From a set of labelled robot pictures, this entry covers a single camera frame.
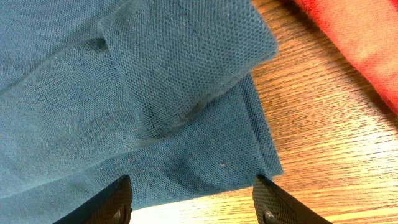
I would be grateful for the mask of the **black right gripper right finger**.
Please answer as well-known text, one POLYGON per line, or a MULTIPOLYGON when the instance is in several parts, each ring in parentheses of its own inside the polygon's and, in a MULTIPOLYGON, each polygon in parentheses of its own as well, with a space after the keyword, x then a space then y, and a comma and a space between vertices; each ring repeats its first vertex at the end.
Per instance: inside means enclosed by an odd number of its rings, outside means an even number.
POLYGON ((252 198, 258 224, 332 224, 263 175, 256 176, 252 198))

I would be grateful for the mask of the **blue polo shirt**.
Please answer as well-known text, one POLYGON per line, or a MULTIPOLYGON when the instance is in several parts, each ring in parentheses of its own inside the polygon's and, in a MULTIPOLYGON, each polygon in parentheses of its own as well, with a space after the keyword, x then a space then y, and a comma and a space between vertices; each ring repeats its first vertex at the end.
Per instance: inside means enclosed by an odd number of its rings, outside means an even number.
POLYGON ((122 175, 133 209, 283 170, 251 1, 1 2, 1 222, 53 223, 122 175))

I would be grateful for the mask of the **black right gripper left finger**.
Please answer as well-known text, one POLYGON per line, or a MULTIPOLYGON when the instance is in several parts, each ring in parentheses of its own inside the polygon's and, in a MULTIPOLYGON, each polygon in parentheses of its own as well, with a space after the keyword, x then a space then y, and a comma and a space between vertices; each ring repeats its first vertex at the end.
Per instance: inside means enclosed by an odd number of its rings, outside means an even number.
POLYGON ((122 175, 54 224, 129 224, 131 205, 131 180, 122 175))

